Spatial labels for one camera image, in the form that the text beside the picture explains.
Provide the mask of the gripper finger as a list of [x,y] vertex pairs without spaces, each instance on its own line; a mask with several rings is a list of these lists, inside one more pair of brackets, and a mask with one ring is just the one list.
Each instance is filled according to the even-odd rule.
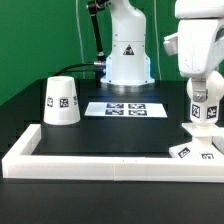
[[207,79],[192,78],[192,96],[194,102],[205,102],[207,100]]

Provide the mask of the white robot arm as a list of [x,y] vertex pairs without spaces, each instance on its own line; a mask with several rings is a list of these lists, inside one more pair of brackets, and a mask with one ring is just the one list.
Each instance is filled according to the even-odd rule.
[[[146,17],[129,0],[109,0],[112,52],[101,84],[137,91],[154,82],[145,53]],[[169,55],[178,56],[180,74],[192,82],[193,99],[208,98],[208,77],[224,61],[224,0],[177,0],[178,31],[164,38]]]

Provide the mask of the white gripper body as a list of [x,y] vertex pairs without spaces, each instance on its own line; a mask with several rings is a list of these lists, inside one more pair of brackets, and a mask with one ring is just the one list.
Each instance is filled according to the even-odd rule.
[[182,77],[203,79],[224,60],[224,18],[182,19],[164,38],[169,56],[178,55]]

